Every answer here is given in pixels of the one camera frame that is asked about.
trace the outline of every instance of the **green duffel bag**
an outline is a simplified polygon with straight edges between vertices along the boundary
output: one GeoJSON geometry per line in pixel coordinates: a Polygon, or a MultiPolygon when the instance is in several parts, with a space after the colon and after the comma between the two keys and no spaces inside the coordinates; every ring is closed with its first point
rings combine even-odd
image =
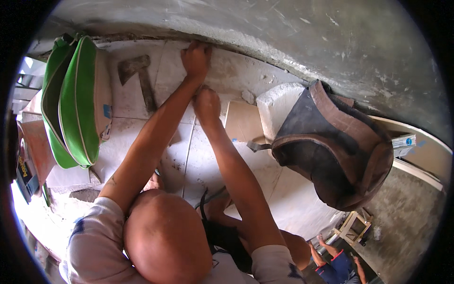
{"type": "Polygon", "coordinates": [[[79,37],[80,34],[75,35],[75,37],[64,34],[55,39],[54,47],[47,59],[43,81],[41,113],[43,115],[52,154],[60,167],[64,169],[78,165],[69,153],[63,140],[59,122],[58,105],[61,85],[69,63],[73,58],[74,51],[76,50],[77,39],[79,37]]]}
{"type": "Polygon", "coordinates": [[[99,146],[110,136],[112,92],[107,56],[90,37],[83,36],[61,86],[60,128],[68,152],[81,166],[96,163],[99,146]]]}

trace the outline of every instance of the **brown leather bag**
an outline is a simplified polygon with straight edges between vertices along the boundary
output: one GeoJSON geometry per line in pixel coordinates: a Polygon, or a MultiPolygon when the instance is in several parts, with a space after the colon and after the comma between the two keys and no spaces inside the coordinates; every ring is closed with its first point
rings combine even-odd
{"type": "Polygon", "coordinates": [[[330,207],[352,211],[380,189],[393,163],[391,138],[367,115],[330,98],[320,81],[306,88],[271,145],[281,166],[314,183],[330,207]]]}

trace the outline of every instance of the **white shirt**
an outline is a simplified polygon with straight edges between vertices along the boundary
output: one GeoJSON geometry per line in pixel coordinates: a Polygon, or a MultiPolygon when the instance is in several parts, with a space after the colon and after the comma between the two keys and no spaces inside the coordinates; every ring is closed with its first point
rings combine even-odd
{"type": "MultiPolygon", "coordinates": [[[[79,220],[69,239],[60,274],[67,283],[149,283],[123,254],[125,217],[111,199],[98,197],[85,217],[79,220]]],[[[296,284],[306,283],[293,263],[290,251],[282,245],[256,249],[252,257],[254,277],[241,272],[232,257],[217,252],[203,284],[296,284]]]]}

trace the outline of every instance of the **tattoo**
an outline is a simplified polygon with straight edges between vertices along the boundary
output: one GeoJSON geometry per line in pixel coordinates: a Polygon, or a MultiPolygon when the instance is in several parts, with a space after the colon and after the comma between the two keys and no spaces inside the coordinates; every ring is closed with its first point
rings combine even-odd
{"type": "Polygon", "coordinates": [[[115,173],[113,173],[113,175],[110,177],[110,179],[106,182],[106,185],[111,185],[111,186],[117,185],[117,183],[114,180],[114,175],[115,175],[115,173]]]}

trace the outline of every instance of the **gray strap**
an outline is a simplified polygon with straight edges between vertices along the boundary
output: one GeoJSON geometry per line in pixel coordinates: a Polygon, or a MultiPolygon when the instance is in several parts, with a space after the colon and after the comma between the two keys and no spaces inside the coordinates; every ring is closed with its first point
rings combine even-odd
{"type": "Polygon", "coordinates": [[[247,146],[254,153],[257,152],[257,151],[265,150],[265,149],[271,149],[271,144],[258,144],[258,143],[252,142],[252,141],[249,141],[247,143],[247,146]]]}

